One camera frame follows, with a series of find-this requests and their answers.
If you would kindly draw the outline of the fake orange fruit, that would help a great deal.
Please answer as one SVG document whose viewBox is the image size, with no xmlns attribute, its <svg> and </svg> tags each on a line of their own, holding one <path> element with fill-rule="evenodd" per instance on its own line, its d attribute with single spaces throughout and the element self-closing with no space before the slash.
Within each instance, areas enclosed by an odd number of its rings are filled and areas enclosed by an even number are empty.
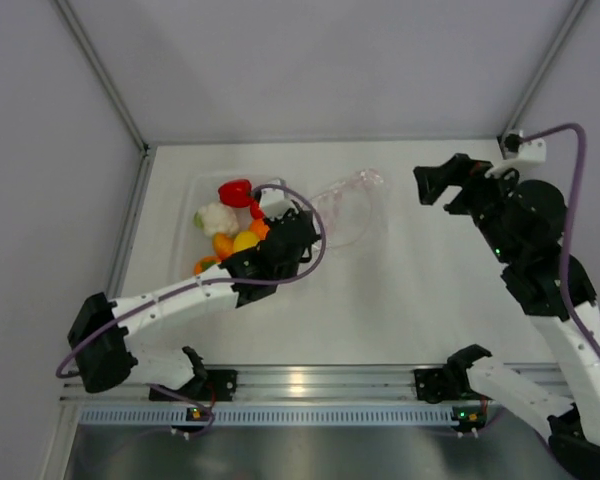
<svg viewBox="0 0 600 480">
<path fill-rule="evenodd" d="M 264 240 L 270 231 L 270 227 L 266 224 L 263 218 L 259 218 L 254 219 L 251 222 L 249 230 L 257 235 L 260 240 Z"/>
</svg>

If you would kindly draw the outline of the small yellow fake fruit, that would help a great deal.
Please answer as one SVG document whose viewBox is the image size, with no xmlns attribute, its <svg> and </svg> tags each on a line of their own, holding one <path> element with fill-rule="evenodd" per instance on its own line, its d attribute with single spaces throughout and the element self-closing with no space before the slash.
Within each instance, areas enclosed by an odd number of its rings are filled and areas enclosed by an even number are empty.
<svg viewBox="0 0 600 480">
<path fill-rule="evenodd" d="M 232 251 L 238 253 L 258 245 L 260 237 L 253 231 L 246 230 L 238 233 L 233 240 Z"/>
</svg>

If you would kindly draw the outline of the fake red strawberry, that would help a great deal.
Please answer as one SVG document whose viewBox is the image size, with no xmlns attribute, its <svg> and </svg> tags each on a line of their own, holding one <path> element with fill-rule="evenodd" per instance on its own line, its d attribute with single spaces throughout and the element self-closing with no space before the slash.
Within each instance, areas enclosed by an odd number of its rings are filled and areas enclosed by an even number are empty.
<svg viewBox="0 0 600 480">
<path fill-rule="evenodd" d="M 212 238 L 215 255 L 224 261 L 234 253 L 234 238 L 225 233 L 216 233 Z"/>
</svg>

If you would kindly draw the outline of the clear zip top bag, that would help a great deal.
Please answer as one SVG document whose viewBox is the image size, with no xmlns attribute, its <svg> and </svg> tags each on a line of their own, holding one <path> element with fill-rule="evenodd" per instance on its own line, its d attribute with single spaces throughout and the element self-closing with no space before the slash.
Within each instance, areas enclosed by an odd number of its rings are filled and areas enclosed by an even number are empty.
<svg viewBox="0 0 600 480">
<path fill-rule="evenodd" d="M 388 184 L 375 169 L 340 178 L 310 198 L 326 233 L 326 249 L 362 254 L 379 248 L 387 236 Z"/>
</svg>

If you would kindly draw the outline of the fake red bell pepper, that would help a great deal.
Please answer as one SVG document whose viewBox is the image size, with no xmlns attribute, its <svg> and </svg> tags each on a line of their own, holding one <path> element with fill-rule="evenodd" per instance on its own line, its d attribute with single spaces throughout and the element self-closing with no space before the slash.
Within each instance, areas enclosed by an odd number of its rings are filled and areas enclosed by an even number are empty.
<svg viewBox="0 0 600 480">
<path fill-rule="evenodd" d="M 225 182 L 218 188 L 219 200 L 222 204 L 232 208 L 247 208 L 254 198 L 252 197 L 252 184 L 248 179 L 235 179 Z"/>
</svg>

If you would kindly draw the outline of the fake white cauliflower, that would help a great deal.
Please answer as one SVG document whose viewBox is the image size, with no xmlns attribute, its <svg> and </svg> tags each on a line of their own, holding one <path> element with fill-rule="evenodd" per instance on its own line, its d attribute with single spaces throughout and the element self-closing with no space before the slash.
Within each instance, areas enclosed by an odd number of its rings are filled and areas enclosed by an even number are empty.
<svg viewBox="0 0 600 480">
<path fill-rule="evenodd" d="M 235 211 L 219 202 L 200 207 L 193 217 L 193 222 L 207 237 L 213 237 L 216 233 L 225 233 L 233 237 L 240 230 Z"/>
</svg>

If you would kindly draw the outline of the fake orange bell pepper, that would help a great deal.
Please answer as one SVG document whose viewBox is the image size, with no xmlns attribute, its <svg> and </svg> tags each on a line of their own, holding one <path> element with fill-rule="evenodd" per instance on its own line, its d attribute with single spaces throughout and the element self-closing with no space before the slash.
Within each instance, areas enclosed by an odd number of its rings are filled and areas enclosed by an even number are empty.
<svg viewBox="0 0 600 480">
<path fill-rule="evenodd" d="M 217 256 L 205 256 L 198 260 L 193 268 L 193 275 L 197 276 L 208 270 L 209 268 L 221 263 L 222 260 Z"/>
</svg>

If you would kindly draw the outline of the fake red tomato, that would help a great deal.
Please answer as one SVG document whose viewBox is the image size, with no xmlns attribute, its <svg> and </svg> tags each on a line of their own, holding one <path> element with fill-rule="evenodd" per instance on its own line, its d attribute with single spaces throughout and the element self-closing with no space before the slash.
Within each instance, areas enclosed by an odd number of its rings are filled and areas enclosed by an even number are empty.
<svg viewBox="0 0 600 480">
<path fill-rule="evenodd" d="M 254 200 L 251 203 L 251 205 L 250 205 L 250 214 L 251 214 L 251 217 L 254 220 L 263 219 L 265 217 L 265 214 L 261 210 L 259 202 L 257 200 Z"/>
</svg>

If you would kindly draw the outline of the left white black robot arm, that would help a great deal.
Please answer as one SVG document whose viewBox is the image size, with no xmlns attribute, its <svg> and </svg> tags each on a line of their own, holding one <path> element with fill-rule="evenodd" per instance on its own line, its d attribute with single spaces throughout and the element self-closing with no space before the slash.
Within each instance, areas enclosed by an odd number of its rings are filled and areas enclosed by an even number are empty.
<svg viewBox="0 0 600 480">
<path fill-rule="evenodd" d="M 267 220 L 269 232 L 256 246 L 187 280 L 135 297 L 89 296 L 67 335 L 69 359 L 89 394 L 125 382 L 161 386 L 184 399 L 199 397 L 208 374 L 201 356 L 187 345 L 162 350 L 154 343 L 160 331 L 209 314 L 229 311 L 273 295 L 284 284 L 306 276 L 322 257 L 324 223 L 313 210 L 299 206 Z"/>
</svg>

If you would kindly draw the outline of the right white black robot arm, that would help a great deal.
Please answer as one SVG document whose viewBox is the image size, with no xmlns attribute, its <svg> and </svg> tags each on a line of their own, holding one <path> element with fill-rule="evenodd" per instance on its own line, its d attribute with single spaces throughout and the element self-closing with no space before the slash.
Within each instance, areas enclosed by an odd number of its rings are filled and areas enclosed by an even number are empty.
<svg viewBox="0 0 600 480">
<path fill-rule="evenodd" d="M 494 400 L 529 425 L 572 477 L 600 479 L 600 311 L 576 258 L 560 277 L 564 197 L 545 181 L 521 179 L 514 168 L 498 176 L 491 168 L 466 154 L 417 166 L 419 201 L 430 206 L 448 187 L 458 188 L 445 211 L 470 217 L 503 264 L 506 290 L 543 336 L 570 395 L 550 393 L 473 344 L 440 368 L 417 371 L 417 396 L 428 403 Z"/>
</svg>

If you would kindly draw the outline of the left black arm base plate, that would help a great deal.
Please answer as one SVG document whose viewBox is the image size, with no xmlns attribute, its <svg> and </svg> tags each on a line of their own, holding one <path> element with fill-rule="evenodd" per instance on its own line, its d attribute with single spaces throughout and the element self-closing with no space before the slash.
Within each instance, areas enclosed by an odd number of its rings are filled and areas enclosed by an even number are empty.
<svg viewBox="0 0 600 480">
<path fill-rule="evenodd" d="M 151 381 L 149 400 L 155 402 L 174 401 L 171 395 L 162 392 L 163 389 L 175 392 L 181 397 L 195 401 L 231 402 L 237 389 L 238 371 L 234 369 L 206 370 L 194 374 L 191 369 L 179 369 L 160 373 Z"/>
</svg>

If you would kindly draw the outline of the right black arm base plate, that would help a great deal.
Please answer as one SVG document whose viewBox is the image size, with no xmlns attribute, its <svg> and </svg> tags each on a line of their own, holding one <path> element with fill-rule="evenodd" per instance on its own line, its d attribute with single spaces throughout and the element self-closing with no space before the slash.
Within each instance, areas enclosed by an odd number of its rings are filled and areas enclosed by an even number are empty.
<svg viewBox="0 0 600 480">
<path fill-rule="evenodd" d="M 415 369 L 413 374 L 418 400 L 429 404 L 438 404 L 443 401 L 460 399 L 458 382 L 447 369 Z"/>
</svg>

